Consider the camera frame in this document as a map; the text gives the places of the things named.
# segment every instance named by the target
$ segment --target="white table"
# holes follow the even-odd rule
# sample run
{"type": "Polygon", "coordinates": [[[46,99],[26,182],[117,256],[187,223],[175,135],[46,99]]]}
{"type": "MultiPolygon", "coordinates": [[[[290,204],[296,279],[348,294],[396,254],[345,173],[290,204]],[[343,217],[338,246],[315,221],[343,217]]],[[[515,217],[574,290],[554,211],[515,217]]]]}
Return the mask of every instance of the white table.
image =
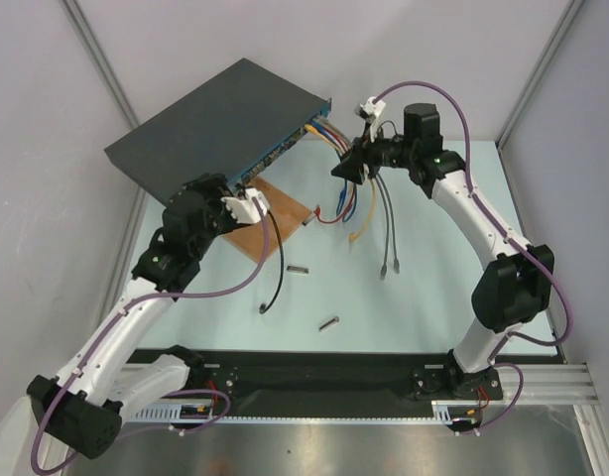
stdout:
{"type": "MultiPolygon", "coordinates": [[[[461,142],[447,143],[463,153],[461,142]]],[[[472,170],[488,200],[519,229],[516,210],[492,142],[472,145],[472,170]]],[[[325,144],[300,141],[262,177],[314,209],[334,216],[342,180],[330,175],[337,157],[325,144]]],[[[305,266],[308,276],[285,273],[283,290],[270,311],[258,307],[272,297],[280,272],[279,253],[258,278],[239,293],[214,299],[182,299],[148,332],[140,348],[180,344],[204,350],[444,353],[455,346],[473,320],[471,293],[482,270],[471,246],[450,218],[411,183],[404,171],[381,170],[393,198],[401,273],[392,267],[380,281],[385,244],[381,200],[368,231],[352,245],[350,231],[364,222],[371,204],[370,185],[359,189],[358,209],[347,224],[301,227],[286,242],[287,264],[305,266]],[[318,327],[338,315],[325,332],[318,327]]],[[[163,207],[149,199],[132,258],[135,265],[161,226],[163,207]]],[[[218,291],[240,283],[255,264],[223,238],[201,262],[188,292],[218,291]]],[[[547,315],[541,313],[525,332],[551,340],[547,315]]],[[[554,355],[522,340],[508,354],[554,355]]]]}

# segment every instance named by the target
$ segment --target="yellow cable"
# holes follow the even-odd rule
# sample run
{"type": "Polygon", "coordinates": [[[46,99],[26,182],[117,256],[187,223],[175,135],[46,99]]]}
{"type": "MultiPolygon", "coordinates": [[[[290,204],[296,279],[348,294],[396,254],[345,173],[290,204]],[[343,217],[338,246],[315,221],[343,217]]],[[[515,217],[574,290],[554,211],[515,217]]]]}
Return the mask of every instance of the yellow cable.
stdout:
{"type": "Polygon", "coordinates": [[[373,215],[375,214],[375,204],[377,203],[377,193],[375,192],[375,183],[371,178],[371,190],[373,191],[373,202],[371,203],[371,209],[368,210],[368,216],[366,217],[366,221],[362,225],[362,229],[357,233],[351,233],[348,235],[348,242],[353,243],[357,240],[368,228],[368,225],[371,224],[371,220],[373,219],[373,215]]]}
{"type": "Polygon", "coordinates": [[[327,143],[329,146],[331,146],[333,149],[335,149],[337,152],[339,152],[340,154],[344,154],[344,151],[342,151],[338,146],[336,146],[335,144],[333,144],[331,141],[329,141],[328,139],[326,139],[323,135],[321,135],[319,132],[317,132],[315,130],[315,128],[313,126],[309,126],[308,124],[304,124],[304,128],[308,131],[311,132],[312,134],[315,134],[317,137],[319,137],[320,139],[322,139],[325,143],[327,143]]]}

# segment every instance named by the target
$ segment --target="shiny floor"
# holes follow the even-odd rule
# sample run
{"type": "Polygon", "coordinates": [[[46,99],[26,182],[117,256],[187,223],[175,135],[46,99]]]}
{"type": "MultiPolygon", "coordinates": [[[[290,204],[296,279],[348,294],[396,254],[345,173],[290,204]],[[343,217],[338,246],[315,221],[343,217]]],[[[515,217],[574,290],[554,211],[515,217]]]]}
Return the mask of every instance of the shiny floor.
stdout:
{"type": "Polygon", "coordinates": [[[517,408],[480,437],[442,426],[220,424],[136,435],[68,476],[593,474],[571,407],[517,408]]]}

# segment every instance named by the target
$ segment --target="white wall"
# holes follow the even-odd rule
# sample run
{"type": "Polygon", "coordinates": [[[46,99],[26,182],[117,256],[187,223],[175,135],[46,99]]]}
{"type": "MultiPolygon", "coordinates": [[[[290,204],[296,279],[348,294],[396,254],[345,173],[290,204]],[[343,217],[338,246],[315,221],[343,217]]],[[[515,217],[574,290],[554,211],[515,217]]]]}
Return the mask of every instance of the white wall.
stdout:
{"type": "Polygon", "coordinates": [[[609,419],[609,0],[586,2],[504,159],[575,309],[569,357],[587,362],[609,419]]]}
{"type": "MultiPolygon", "coordinates": [[[[361,129],[358,101],[405,79],[446,88],[475,139],[495,140],[568,0],[80,0],[139,118],[247,57],[361,129]]],[[[428,91],[390,98],[392,118],[428,91]]],[[[443,131],[461,126],[445,103],[443,131]]]]}
{"type": "Polygon", "coordinates": [[[103,147],[127,131],[59,2],[0,2],[0,420],[96,323],[136,191],[103,147]]]}

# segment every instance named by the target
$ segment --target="brown wooden board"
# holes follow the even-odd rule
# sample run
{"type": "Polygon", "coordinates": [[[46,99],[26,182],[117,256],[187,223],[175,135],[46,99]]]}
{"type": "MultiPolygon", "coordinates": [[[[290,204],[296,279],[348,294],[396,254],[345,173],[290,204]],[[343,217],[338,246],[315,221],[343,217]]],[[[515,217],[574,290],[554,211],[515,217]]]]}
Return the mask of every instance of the brown wooden board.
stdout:
{"type": "MultiPolygon", "coordinates": [[[[295,201],[293,198],[274,187],[260,177],[253,178],[250,183],[265,194],[270,203],[270,209],[278,223],[283,242],[303,224],[303,221],[311,215],[311,210],[295,201]]],[[[274,225],[269,220],[269,256],[278,249],[278,239],[274,231],[274,225]]],[[[227,241],[258,263],[263,253],[263,227],[260,223],[254,226],[241,228],[224,236],[227,241]]]]}

